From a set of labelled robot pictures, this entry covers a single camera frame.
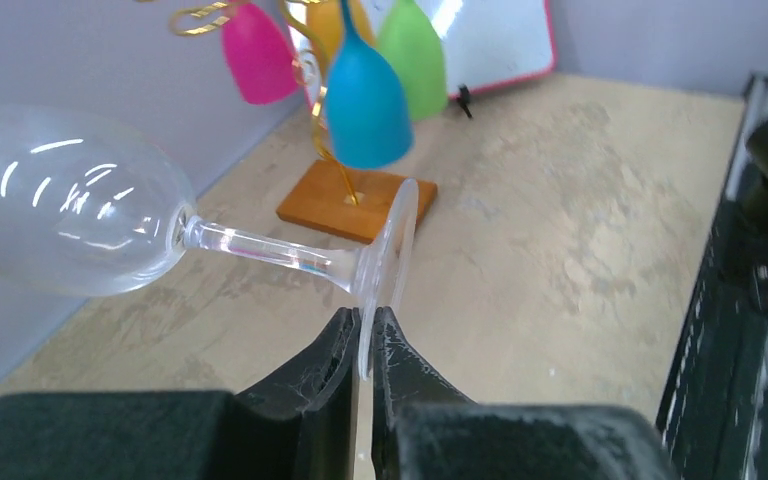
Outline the pink plastic wine glass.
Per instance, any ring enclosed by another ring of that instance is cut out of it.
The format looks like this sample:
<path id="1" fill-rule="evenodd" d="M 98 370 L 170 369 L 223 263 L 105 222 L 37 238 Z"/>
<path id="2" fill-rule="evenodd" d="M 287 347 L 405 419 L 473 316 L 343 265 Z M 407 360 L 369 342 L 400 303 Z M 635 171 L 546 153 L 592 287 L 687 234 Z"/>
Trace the pink plastic wine glass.
<path id="1" fill-rule="evenodd" d="M 231 4 L 226 15 L 221 46 L 243 100 L 266 105 L 294 94 L 294 54 L 272 18 L 250 1 Z"/>

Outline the green plastic wine glass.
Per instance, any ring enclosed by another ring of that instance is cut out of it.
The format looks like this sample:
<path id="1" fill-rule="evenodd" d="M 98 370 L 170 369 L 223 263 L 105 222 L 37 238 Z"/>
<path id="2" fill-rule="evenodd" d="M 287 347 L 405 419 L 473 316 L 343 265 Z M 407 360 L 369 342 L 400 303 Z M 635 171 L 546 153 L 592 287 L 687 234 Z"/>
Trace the green plastic wine glass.
<path id="1" fill-rule="evenodd" d="M 401 82 L 412 121 L 436 115 L 446 107 L 442 42 L 415 1 L 393 3 L 378 32 L 377 49 Z"/>

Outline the clear wine glass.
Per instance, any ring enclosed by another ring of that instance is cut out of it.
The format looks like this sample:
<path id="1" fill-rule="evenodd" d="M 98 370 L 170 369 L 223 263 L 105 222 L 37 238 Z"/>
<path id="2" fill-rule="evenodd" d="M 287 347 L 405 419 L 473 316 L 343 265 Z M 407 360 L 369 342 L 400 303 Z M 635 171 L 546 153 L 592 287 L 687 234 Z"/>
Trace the clear wine glass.
<path id="1" fill-rule="evenodd" d="M 189 249 L 325 278 L 360 308 L 359 375 L 372 371 L 376 311 L 402 298 L 419 186 L 404 180 L 375 240 L 326 250 L 203 219 L 187 175 L 141 132 L 99 115 L 0 104 L 0 276 L 58 295 L 142 288 Z"/>

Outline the orange plastic wine glass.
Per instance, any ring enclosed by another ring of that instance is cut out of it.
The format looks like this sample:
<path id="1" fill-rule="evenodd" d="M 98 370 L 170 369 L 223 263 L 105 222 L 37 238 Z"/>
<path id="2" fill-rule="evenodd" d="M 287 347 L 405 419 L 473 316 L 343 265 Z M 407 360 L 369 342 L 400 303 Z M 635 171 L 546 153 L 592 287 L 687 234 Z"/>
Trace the orange plastic wine glass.
<path id="1" fill-rule="evenodd" d="M 370 46 L 376 45 L 366 9 L 360 0 L 349 0 L 353 24 L 360 37 Z M 325 55 L 332 61 L 342 45 L 344 25 L 339 1 L 321 1 L 305 7 L 305 24 L 321 41 Z"/>

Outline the blue plastic wine glass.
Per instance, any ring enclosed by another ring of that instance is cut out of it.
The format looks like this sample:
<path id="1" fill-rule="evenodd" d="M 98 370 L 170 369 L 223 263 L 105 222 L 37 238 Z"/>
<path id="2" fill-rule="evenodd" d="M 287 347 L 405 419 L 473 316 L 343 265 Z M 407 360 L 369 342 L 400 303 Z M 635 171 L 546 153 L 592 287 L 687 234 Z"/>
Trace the blue plastic wine glass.
<path id="1" fill-rule="evenodd" d="M 344 36 L 324 101 L 333 152 L 349 168 L 383 168 L 413 145 L 406 96 L 389 63 L 360 37 L 349 2 L 338 5 Z"/>

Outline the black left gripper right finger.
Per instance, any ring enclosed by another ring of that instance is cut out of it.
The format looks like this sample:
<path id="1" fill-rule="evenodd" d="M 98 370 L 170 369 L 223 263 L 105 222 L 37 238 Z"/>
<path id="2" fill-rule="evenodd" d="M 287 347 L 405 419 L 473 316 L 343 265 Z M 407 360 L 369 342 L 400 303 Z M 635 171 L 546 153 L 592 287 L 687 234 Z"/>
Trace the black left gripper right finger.
<path id="1" fill-rule="evenodd" d="M 393 310 L 372 327 L 371 458 L 379 479 L 675 479 L 654 426 L 619 405 L 487 404 L 407 340 Z"/>

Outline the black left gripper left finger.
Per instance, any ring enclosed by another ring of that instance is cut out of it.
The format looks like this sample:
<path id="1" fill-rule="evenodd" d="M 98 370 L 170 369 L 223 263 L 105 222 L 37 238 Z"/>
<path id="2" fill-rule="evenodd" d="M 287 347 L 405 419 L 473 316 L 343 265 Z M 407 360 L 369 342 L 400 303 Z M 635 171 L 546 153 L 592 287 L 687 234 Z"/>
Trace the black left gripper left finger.
<path id="1" fill-rule="evenodd" d="M 345 479 L 359 313 L 341 308 L 269 375 L 226 390 L 0 397 L 0 479 Z"/>

